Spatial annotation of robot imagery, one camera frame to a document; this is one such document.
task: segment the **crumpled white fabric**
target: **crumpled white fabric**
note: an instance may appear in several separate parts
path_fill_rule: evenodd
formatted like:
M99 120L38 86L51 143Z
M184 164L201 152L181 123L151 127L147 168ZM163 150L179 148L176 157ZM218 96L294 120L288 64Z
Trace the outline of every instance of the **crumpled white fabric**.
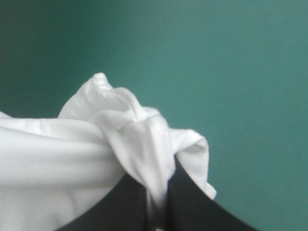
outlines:
M205 137L172 129L103 73L84 83L58 118L0 112L0 231L52 231L99 202L125 172L145 186L151 222L163 220L174 155L198 187L207 182Z

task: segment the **white shirt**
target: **white shirt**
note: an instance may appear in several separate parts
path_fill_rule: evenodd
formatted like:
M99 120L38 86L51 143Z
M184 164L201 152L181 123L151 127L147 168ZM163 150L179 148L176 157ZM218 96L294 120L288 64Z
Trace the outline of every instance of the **white shirt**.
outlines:
M125 172L145 186L153 222L164 216L174 155L210 198L208 144L169 128L103 73L84 83L58 118L0 112L0 231L52 231L99 202Z

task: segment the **black object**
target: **black object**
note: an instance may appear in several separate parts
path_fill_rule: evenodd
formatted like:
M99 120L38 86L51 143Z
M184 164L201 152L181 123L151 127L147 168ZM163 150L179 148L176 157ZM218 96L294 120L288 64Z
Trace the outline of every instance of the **black object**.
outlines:
M256 231L208 198L175 162L168 182L165 231ZM150 231L146 189L125 174L99 203L57 231Z

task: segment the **white t-shirt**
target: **white t-shirt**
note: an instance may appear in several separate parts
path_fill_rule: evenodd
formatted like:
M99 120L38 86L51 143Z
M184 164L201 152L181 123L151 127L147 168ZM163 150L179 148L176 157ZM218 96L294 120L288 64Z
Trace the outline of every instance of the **white t-shirt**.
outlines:
M174 155L210 198L208 145L191 129L169 128L103 73L84 83L58 118L0 112L0 231L52 231L99 202L129 173L145 186L154 222L164 216Z

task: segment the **teal background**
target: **teal background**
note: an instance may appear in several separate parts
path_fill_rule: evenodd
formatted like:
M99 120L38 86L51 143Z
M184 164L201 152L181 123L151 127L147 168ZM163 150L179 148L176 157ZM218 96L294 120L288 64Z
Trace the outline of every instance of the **teal background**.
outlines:
M306 0L0 0L0 111L56 117L99 71L206 136L225 209L308 230Z

